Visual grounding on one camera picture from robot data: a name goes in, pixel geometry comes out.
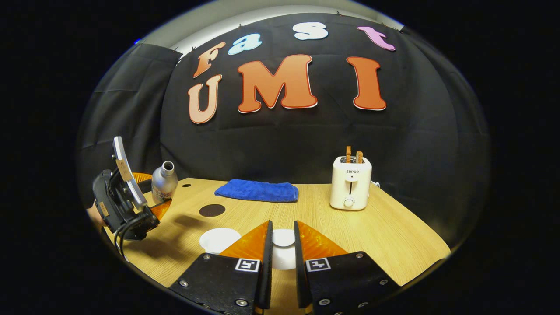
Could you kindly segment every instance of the hand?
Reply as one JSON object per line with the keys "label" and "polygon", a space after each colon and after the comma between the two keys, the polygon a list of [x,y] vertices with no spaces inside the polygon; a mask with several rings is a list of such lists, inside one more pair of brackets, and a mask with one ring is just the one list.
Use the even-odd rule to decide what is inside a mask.
{"label": "hand", "polygon": [[95,203],[93,205],[91,205],[91,207],[89,207],[86,211],[87,211],[87,214],[90,216],[90,219],[95,223],[95,225],[97,225],[97,226],[107,226],[105,224],[105,222],[103,221],[103,219],[101,218],[101,215],[99,214],[99,211],[97,210],[97,207],[95,206]]}

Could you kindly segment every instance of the silver bottle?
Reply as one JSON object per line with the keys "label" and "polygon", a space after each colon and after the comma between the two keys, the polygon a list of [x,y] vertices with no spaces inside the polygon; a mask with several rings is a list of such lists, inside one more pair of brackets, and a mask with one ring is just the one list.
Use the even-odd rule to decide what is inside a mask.
{"label": "silver bottle", "polygon": [[170,161],[165,161],[152,174],[152,197],[156,204],[173,198],[177,188],[177,173]]}

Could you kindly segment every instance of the folded towel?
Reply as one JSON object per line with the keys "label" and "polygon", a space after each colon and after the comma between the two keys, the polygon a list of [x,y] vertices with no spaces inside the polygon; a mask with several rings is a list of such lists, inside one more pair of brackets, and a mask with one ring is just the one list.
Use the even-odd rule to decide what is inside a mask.
{"label": "folded towel", "polygon": [[271,184],[252,180],[232,179],[218,188],[216,196],[243,200],[293,202],[300,192],[290,183]]}

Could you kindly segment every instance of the dark circle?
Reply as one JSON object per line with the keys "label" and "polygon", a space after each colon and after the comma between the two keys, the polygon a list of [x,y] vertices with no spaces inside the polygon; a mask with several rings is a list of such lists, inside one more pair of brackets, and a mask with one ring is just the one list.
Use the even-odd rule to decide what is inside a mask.
{"label": "dark circle", "polygon": [[218,216],[226,211],[226,208],[222,205],[207,205],[200,208],[200,215],[202,216]]}

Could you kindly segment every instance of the black fabric curtain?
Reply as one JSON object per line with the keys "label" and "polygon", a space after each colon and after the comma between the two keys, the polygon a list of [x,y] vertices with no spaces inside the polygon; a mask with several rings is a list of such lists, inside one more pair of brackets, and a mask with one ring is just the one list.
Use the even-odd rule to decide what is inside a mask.
{"label": "black fabric curtain", "polygon": [[[293,25],[321,22],[328,36],[298,40]],[[359,26],[386,36],[395,51],[374,44]],[[255,49],[228,55],[232,43],[260,34]],[[224,41],[212,66],[197,78],[198,56]],[[241,114],[238,67],[261,61],[275,73],[284,58],[312,56],[309,84],[317,106],[276,106]],[[356,74],[346,58],[379,63],[382,111],[361,110]],[[206,81],[222,75],[216,114],[206,123],[189,118],[186,93],[195,84],[200,109],[208,102]],[[473,227],[486,199],[490,137],[480,103],[466,79],[414,32],[359,18],[323,13],[278,16],[231,30],[189,52],[177,65],[161,113],[162,157],[175,163],[180,179],[247,179],[263,182],[330,183],[335,157],[347,145],[372,163],[372,179],[426,222],[453,248]]]}
{"label": "black fabric curtain", "polygon": [[156,45],[134,45],[93,91],[76,142],[77,180],[84,207],[94,201],[95,177],[116,166],[111,160],[115,136],[123,138],[133,172],[151,174],[161,166],[161,106],[180,56]]}

